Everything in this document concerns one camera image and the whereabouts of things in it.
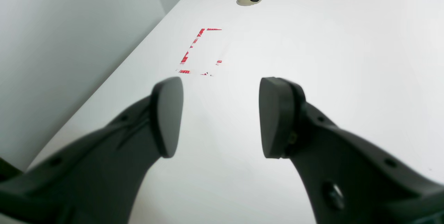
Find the black plastic arm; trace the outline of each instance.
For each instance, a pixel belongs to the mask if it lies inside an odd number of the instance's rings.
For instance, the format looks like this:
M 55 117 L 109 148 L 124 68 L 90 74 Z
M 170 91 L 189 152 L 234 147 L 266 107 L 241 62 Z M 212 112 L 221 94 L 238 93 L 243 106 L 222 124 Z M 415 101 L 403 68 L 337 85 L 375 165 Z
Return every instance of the black plastic arm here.
M 103 129 L 0 184 L 0 212 L 34 224 L 125 224 L 147 170 L 176 151 L 180 78 L 158 83 Z
M 333 123 L 302 88 L 263 78 L 259 110 L 267 158 L 290 158 L 319 224 L 444 224 L 444 187 Z

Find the round hole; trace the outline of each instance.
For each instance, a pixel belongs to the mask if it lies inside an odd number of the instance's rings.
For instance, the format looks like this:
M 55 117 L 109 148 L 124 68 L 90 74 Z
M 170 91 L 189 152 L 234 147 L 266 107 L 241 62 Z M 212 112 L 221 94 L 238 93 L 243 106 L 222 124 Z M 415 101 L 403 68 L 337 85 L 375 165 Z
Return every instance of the round hole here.
M 60 163 L 62 163 L 62 158 L 57 157 L 57 158 L 54 158 L 51 161 L 49 161 L 49 166 L 55 167 L 55 166 L 59 165 Z
M 393 161 L 393 160 L 390 159 L 390 158 L 385 159 L 385 160 L 384 160 L 384 163 L 387 164 L 387 166 L 390 166 L 390 167 L 396 167 L 396 162 Z
M 344 195 L 339 186 L 332 182 L 326 182 L 322 186 L 322 193 L 327 205 L 334 210 L 343 210 L 345 207 Z

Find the white tabletop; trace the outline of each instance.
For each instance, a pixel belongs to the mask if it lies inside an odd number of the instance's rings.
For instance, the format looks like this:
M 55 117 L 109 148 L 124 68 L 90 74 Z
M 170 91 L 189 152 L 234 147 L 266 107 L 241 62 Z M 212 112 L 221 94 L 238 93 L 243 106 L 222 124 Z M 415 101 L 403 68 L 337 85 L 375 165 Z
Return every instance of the white tabletop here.
M 291 162 L 263 156 L 260 78 L 300 84 L 338 126 L 444 183 L 443 43 L 444 0 L 262 0 L 246 7 L 181 0 L 33 165 L 105 126 L 156 82 L 180 76 L 176 155 L 149 170 L 130 223 L 314 223 Z M 178 73 L 182 67 L 191 72 Z M 200 75 L 205 69 L 213 76 Z

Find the white table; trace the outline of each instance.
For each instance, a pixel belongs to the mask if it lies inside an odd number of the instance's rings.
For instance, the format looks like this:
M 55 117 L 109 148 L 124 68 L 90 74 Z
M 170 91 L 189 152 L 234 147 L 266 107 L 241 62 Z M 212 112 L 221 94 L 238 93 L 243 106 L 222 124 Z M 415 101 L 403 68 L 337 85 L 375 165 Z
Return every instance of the white table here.
M 201 39 L 221 38 L 208 46 L 219 48 L 211 60 L 223 62 L 213 77 L 179 74 L 201 28 L 222 29 Z M 171 76 L 182 78 L 185 91 L 178 150 L 149 170 L 130 223 L 314 223 L 291 162 L 262 154 L 262 77 L 300 84 L 340 127 L 444 182 L 444 0 L 262 0 L 246 7 L 181 0 L 33 165 Z

